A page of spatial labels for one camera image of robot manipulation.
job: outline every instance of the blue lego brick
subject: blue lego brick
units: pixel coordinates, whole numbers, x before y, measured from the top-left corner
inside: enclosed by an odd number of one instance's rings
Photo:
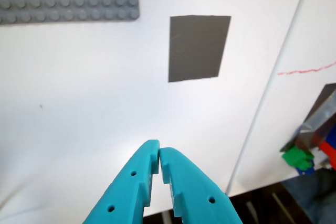
[[[310,175],[310,174],[313,174],[314,172],[315,172],[315,170],[314,170],[314,162],[313,161],[311,161],[312,162],[312,164],[313,164],[313,166],[312,167],[310,167],[310,168],[308,168],[307,170],[301,170],[301,169],[299,169],[299,168],[296,168],[296,170],[298,171],[298,173],[300,174],[300,175]]]
[[[334,128],[332,128],[329,135],[327,136],[326,142],[336,149],[336,125]]]

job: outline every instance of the white table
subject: white table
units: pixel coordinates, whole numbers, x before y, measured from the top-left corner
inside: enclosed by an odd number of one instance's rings
[[[225,191],[298,1],[140,0],[130,23],[0,27],[0,200],[29,181],[2,224],[81,223],[151,138]],[[190,14],[232,16],[219,77],[168,83],[170,16]],[[154,176],[145,215],[169,208]]]
[[[297,176],[279,150],[327,83],[336,82],[336,0],[302,0],[238,163],[229,195]],[[323,68],[318,72],[281,74]],[[318,164],[327,156],[313,150]]]

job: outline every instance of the gray tape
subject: gray tape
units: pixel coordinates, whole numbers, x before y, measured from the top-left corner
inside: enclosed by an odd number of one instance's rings
[[[230,19],[171,17],[169,82],[218,76]]]

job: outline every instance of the red marker line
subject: red marker line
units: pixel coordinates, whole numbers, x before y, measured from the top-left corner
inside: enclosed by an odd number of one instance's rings
[[[309,69],[309,70],[294,70],[294,71],[291,71],[291,72],[282,72],[282,73],[278,73],[279,76],[282,76],[283,74],[293,74],[293,73],[309,73],[309,72],[318,72],[318,71],[321,71],[323,69],[327,69],[327,68],[330,68],[332,66],[336,65],[336,61],[330,65],[327,65],[325,67],[322,67],[322,68],[319,68],[319,69]]]

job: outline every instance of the green lego brick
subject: green lego brick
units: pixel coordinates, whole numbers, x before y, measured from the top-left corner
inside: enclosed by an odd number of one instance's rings
[[[300,150],[296,146],[285,152],[282,157],[289,166],[300,170],[308,170],[313,166],[311,162],[314,159],[313,154],[310,151]]]

